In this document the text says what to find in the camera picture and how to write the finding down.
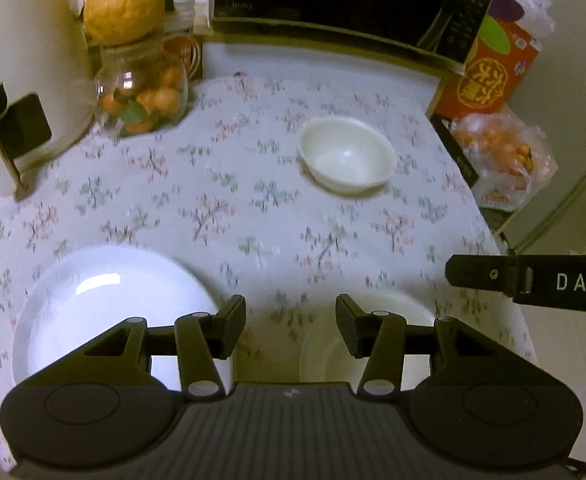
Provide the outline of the white plate with swirls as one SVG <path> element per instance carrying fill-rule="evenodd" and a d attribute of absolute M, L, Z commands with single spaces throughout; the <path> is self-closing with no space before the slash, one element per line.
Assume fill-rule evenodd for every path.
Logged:
<path fill-rule="evenodd" d="M 29 293 L 13 341 L 13 378 L 22 382 L 126 318 L 168 326 L 218 310 L 184 266 L 150 250 L 100 245 L 49 266 Z"/>

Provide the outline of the cream bowl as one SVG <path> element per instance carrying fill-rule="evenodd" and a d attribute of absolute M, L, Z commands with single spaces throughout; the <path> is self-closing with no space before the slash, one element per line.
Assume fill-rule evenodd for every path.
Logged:
<path fill-rule="evenodd" d="M 309 119 L 297 133 L 297 149 L 314 180 L 336 194 L 380 188 L 397 169 L 397 154 L 386 136 L 352 117 Z"/>

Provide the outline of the plastic bag of kumquats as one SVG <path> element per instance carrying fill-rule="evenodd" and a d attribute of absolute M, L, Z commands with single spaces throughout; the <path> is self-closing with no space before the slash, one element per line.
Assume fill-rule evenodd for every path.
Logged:
<path fill-rule="evenodd" d="M 520 210 L 558 170 L 544 132 L 509 112 L 456 119 L 451 133 L 478 174 L 473 194 L 479 206 Z"/>

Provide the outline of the floral tablecloth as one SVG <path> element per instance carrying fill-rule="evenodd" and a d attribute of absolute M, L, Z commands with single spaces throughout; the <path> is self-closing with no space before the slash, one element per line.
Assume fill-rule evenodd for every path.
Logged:
<path fill-rule="evenodd" d="M 302 166 L 299 128 L 329 115 L 362 120 L 393 144 L 397 167 L 378 192 L 337 196 Z M 0 402 L 36 281 L 99 244 L 174 259 L 217 300 L 243 295 L 243 380 L 295 380 L 320 308 L 360 290 L 406 292 L 535 354 L 519 307 L 447 283 L 452 255 L 493 254 L 497 244 L 458 166 L 405 96 L 246 76 L 205 81 L 176 128 L 124 140 L 93 130 L 48 162 L 22 200 L 0 196 Z M 1 431 L 0 462 L 12 462 Z"/>

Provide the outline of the red gift box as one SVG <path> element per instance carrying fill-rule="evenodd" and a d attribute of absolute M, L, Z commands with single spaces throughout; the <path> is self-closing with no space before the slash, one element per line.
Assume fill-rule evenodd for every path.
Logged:
<path fill-rule="evenodd" d="M 498 112 L 541 52 L 540 42 L 518 24 L 516 0 L 492 0 L 468 54 L 465 72 L 452 74 L 433 113 L 447 119 Z"/>

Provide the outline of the glass jar of oranges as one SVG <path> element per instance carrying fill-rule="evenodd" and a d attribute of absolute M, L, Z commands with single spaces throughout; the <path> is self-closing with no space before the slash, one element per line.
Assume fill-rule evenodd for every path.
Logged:
<path fill-rule="evenodd" d="M 94 117 L 105 132 L 140 136 L 178 125 L 186 116 L 188 73 L 165 42 L 164 32 L 156 29 L 132 44 L 100 50 Z"/>

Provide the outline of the white air fryer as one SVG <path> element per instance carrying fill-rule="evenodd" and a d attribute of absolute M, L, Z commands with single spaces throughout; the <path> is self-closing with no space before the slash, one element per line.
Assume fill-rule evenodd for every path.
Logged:
<path fill-rule="evenodd" d="M 77 142 L 94 104 L 79 0 L 0 0 L 0 195 Z"/>

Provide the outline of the large pomelo with leaves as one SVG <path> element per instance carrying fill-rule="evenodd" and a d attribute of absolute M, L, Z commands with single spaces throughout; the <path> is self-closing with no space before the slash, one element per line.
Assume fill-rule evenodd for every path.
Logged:
<path fill-rule="evenodd" d="M 92 40 L 114 48 L 148 36 L 173 10 L 174 0 L 86 0 L 81 17 Z"/>

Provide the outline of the stacked white cups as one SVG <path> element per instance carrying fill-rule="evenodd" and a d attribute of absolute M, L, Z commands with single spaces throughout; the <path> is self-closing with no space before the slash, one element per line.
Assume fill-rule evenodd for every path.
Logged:
<path fill-rule="evenodd" d="M 195 0 L 172 0 L 174 10 L 167 13 L 164 24 L 166 34 L 187 32 L 194 26 Z"/>

